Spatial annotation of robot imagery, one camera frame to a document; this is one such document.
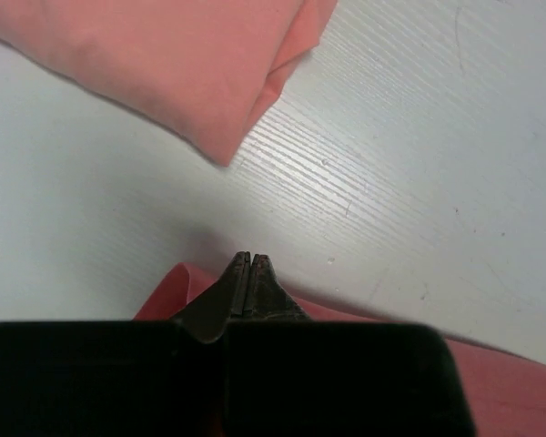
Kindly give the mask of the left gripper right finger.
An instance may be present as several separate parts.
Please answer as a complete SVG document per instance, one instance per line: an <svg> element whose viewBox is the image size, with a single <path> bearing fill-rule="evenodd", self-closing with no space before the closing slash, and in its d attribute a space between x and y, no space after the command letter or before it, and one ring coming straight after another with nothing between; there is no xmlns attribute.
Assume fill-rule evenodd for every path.
<svg viewBox="0 0 546 437"><path fill-rule="evenodd" d="M310 320L309 315L278 282L267 255L256 254L251 263L245 317L254 320Z"/></svg>

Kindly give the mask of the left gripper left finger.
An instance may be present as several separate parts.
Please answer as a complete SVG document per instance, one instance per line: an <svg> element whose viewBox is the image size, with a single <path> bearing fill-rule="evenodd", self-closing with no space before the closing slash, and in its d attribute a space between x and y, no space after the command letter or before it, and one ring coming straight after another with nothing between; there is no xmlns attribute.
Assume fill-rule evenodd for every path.
<svg viewBox="0 0 546 437"><path fill-rule="evenodd" d="M249 253L238 252L218 280L175 315L175 323L201 343L220 338L228 321L243 314Z"/></svg>

